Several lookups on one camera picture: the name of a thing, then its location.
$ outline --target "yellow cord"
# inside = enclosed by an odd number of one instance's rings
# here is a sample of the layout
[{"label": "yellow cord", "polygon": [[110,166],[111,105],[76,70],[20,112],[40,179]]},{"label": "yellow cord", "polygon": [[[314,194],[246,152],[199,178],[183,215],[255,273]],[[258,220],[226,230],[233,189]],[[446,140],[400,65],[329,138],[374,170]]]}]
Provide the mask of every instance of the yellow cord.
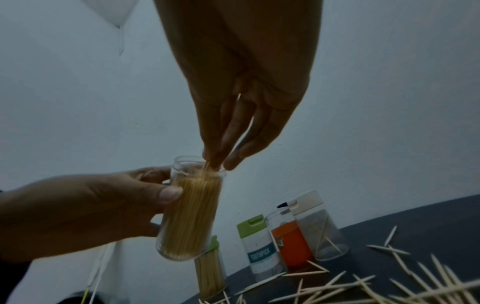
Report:
[{"label": "yellow cord", "polygon": [[87,286],[86,288],[87,288],[87,289],[85,290],[85,293],[83,294],[83,299],[81,299],[81,303],[80,303],[80,304],[84,304],[84,303],[85,303],[85,299],[87,298],[87,294],[88,294],[89,291],[90,291],[90,286]]}]

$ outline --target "white lid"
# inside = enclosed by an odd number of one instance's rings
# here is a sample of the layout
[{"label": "white lid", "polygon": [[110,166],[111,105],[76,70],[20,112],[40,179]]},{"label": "white lid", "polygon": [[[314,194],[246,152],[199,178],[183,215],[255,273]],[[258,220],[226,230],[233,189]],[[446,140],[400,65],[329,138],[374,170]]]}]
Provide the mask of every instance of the white lid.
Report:
[{"label": "white lid", "polygon": [[316,190],[312,190],[294,198],[286,204],[293,215],[297,215],[323,203],[324,201],[320,198],[319,193]]}]

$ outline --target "green lid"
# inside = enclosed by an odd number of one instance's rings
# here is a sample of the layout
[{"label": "green lid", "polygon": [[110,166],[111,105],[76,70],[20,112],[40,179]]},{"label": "green lid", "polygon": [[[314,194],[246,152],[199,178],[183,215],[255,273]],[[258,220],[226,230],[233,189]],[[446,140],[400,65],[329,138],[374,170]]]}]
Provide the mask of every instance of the green lid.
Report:
[{"label": "green lid", "polygon": [[214,249],[217,249],[218,247],[220,247],[220,242],[217,240],[216,235],[212,235],[210,239],[210,246],[208,246],[205,252],[212,251]]},{"label": "green lid", "polygon": [[267,227],[267,222],[262,214],[252,217],[236,226],[240,238],[247,237]]}]

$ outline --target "black sleeve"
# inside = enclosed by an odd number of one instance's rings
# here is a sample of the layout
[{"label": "black sleeve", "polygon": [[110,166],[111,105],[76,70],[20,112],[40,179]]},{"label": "black sleeve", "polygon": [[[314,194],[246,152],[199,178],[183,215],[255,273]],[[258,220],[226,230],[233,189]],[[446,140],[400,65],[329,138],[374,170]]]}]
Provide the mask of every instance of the black sleeve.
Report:
[{"label": "black sleeve", "polygon": [[30,262],[11,264],[0,260],[0,304],[5,304],[30,267]]}]

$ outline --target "black table surface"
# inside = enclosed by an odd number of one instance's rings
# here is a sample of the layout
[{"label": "black table surface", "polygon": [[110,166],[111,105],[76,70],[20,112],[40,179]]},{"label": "black table surface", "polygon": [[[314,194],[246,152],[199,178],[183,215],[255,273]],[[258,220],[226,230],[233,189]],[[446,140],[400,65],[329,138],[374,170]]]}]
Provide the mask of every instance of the black table surface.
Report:
[{"label": "black table surface", "polygon": [[[423,263],[442,281],[432,262],[431,253],[442,264],[449,266],[462,281],[480,277],[480,195],[475,195],[386,215],[341,229],[350,247],[349,252],[337,259],[319,263],[330,273],[303,276],[303,286],[323,285],[346,270],[347,273],[337,284],[355,281],[352,274],[360,277],[375,274],[371,288],[383,296],[403,296],[390,282],[390,278],[399,281],[413,292],[424,291],[405,274],[392,254],[365,246],[383,246],[395,225],[398,229],[391,241],[392,246],[411,253],[411,256],[402,255],[402,260],[431,287],[434,287],[433,283],[418,266],[418,262]],[[296,293],[300,279],[301,277],[279,277],[244,293],[243,298],[246,304],[264,304],[273,298]],[[230,275],[226,289],[227,294],[232,296],[230,302],[235,303],[237,296],[233,295],[253,283],[255,280],[250,267]],[[480,292],[472,293],[479,298]],[[352,288],[323,302],[367,297],[359,288]],[[213,303],[218,299],[213,298],[209,302]],[[183,303],[198,302],[198,295],[195,295]],[[281,303],[293,303],[293,299]]]}]

